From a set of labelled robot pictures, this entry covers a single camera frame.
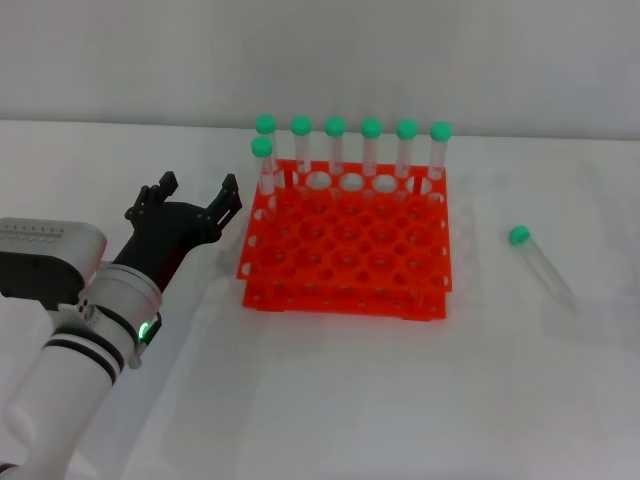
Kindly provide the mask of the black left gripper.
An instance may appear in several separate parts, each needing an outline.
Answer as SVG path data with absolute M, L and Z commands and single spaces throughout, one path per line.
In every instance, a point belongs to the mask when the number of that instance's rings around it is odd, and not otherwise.
M 173 171 L 165 172 L 157 184 L 141 187 L 134 204 L 125 212 L 133 233 L 113 260 L 116 265 L 145 275 L 161 291 L 167 288 L 187 254 L 219 240 L 242 208 L 234 174 L 226 175 L 220 192 L 206 208 L 164 202 L 177 188 Z

